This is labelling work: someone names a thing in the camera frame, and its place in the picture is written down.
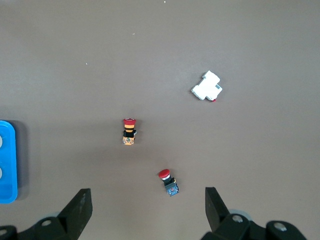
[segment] gray table surface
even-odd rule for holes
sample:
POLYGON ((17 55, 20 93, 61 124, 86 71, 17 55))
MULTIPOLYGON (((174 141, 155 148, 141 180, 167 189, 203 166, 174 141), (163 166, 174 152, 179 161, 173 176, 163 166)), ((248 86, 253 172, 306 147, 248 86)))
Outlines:
POLYGON ((22 231, 91 188, 81 240, 197 240, 214 186, 257 224, 318 239, 319 89, 318 0, 0 0, 0 119, 19 175, 0 225, 22 231), (215 103, 190 92, 208 70, 215 103), (123 118, 137 119, 133 146, 123 118))

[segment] blue tray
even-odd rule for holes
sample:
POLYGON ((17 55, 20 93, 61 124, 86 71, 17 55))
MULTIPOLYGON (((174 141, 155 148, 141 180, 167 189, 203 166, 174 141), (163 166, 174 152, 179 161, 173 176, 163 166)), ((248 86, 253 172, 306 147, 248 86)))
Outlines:
POLYGON ((0 204, 10 204, 18 195, 16 135, 14 127, 0 120, 0 204))

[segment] brown surface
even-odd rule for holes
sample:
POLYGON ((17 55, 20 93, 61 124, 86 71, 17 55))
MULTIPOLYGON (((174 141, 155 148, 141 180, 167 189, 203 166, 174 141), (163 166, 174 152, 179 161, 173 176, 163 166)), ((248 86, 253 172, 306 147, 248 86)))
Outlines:
POLYGON ((317 239, 319 29, 318 0, 0 0, 0 118, 15 121, 20 186, 0 225, 22 231, 91 188, 82 240, 197 240, 215 186, 257 224, 317 239), (216 103, 190 93, 208 70, 216 103), (123 118, 137 119, 133 146, 123 118))

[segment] blue container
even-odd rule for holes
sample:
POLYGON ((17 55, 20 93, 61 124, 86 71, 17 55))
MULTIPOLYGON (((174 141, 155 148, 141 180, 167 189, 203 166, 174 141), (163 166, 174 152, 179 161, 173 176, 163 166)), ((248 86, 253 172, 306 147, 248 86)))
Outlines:
POLYGON ((0 204, 18 196, 16 134, 14 127, 0 120, 0 204))

